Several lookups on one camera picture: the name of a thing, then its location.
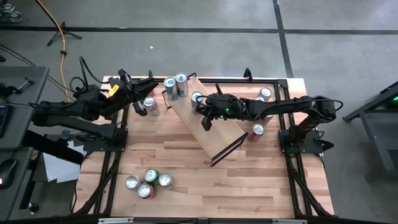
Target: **gray concrete floor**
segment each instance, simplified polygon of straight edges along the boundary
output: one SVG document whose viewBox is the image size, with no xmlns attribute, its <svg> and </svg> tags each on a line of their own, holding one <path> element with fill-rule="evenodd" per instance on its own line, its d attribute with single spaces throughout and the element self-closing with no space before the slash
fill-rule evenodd
<svg viewBox="0 0 398 224">
<path fill-rule="evenodd" d="M 33 1 L 11 1 L 27 21 L 20 25 L 51 26 Z M 276 28 L 272 0 L 71 0 L 44 1 L 58 21 L 70 26 Z M 280 0 L 286 29 L 398 29 L 394 0 Z M 277 34 L 201 33 L 78 33 L 67 39 L 65 76 L 80 75 L 78 56 L 85 57 L 98 76 L 116 74 L 172 75 L 197 72 L 203 76 L 240 77 L 246 67 L 255 77 L 286 77 Z M 53 32 L 0 31 L 0 42 L 50 67 L 58 81 L 62 43 L 46 47 Z M 345 107 L 333 123 L 321 125 L 335 147 L 325 153 L 326 174 L 335 213 L 344 218 L 398 222 L 398 183 L 365 181 L 379 169 L 375 150 L 359 120 L 341 117 L 398 79 L 396 35 L 286 35 L 294 77 L 304 78 L 309 95 L 342 100 Z M 8 56 L 0 66 L 23 65 Z M 42 100 L 65 97 L 51 83 Z M 61 128 L 35 128 L 56 133 Z M 35 216 L 68 213 L 73 183 L 37 187 L 34 200 L 42 209 Z M 59 191 L 63 200 L 57 198 Z M 14 218 L 28 217 L 16 212 Z"/>
</svg>

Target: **computer mouse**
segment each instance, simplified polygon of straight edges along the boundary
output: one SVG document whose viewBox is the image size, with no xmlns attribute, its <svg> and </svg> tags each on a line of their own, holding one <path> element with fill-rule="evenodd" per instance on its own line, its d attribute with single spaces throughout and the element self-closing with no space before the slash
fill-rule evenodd
<svg viewBox="0 0 398 224">
<path fill-rule="evenodd" d="M 0 189 L 6 189 L 11 186 L 14 181 L 17 163 L 18 161 L 15 159 L 8 159 L 0 164 Z"/>
</svg>

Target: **white paper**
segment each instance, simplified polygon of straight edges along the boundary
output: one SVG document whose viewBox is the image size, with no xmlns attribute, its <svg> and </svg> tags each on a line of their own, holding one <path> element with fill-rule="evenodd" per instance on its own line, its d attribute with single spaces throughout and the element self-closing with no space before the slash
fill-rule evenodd
<svg viewBox="0 0 398 224">
<path fill-rule="evenodd" d="M 73 141 L 68 141 L 68 147 L 82 154 L 84 153 L 83 146 L 75 147 Z M 43 153 L 43 156 L 45 172 L 49 182 L 56 179 L 57 183 L 61 183 L 79 178 L 80 165 L 58 159 L 46 153 Z"/>
</svg>

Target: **wooden table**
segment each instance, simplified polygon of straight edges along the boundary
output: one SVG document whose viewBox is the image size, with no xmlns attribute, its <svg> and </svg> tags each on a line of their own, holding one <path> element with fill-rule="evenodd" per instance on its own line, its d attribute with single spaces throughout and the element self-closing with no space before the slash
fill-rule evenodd
<svg viewBox="0 0 398 224">
<path fill-rule="evenodd" d="M 288 79 L 288 84 L 290 97 L 306 95 L 303 79 Z M 205 86 L 209 92 L 216 91 L 212 84 Z M 254 98 L 263 87 L 273 90 L 273 86 L 265 84 L 220 84 L 220 87 L 224 93 L 245 98 Z M 294 217 L 286 162 L 277 140 L 280 129 L 277 116 L 269 121 L 266 133 L 259 142 L 245 141 L 240 149 L 232 152 L 215 167 L 209 168 L 206 152 L 175 112 L 166 110 L 162 90 L 163 85 L 155 89 L 155 99 L 160 108 L 158 117 L 141 117 L 130 110 L 127 126 L 129 139 L 119 166 L 112 216 Z M 295 113 L 294 117 L 296 123 L 299 123 L 306 114 Z M 237 124 L 243 131 L 249 131 L 252 126 L 248 121 L 237 121 Z M 103 156 L 103 152 L 94 152 L 82 165 L 75 210 L 84 204 L 98 185 Z M 323 207 L 333 213 L 321 160 L 309 154 L 302 157 L 309 189 Z M 143 200 L 137 192 L 127 190 L 124 182 L 131 174 L 142 177 L 149 167 L 170 172 L 176 183 L 172 190 L 158 188 L 155 199 Z M 301 190 L 297 194 L 300 208 L 304 212 Z"/>
</svg>

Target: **yellow tag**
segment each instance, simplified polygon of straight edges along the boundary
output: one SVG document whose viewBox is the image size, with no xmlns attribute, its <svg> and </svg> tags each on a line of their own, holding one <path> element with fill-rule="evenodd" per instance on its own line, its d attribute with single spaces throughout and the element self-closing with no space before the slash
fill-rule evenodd
<svg viewBox="0 0 398 224">
<path fill-rule="evenodd" d="M 110 96 L 113 96 L 115 93 L 116 93 L 116 91 L 119 89 L 119 86 L 118 85 L 115 85 L 115 86 L 113 86 L 113 88 L 112 88 L 112 90 L 111 91 L 109 91 L 109 95 Z"/>
</svg>

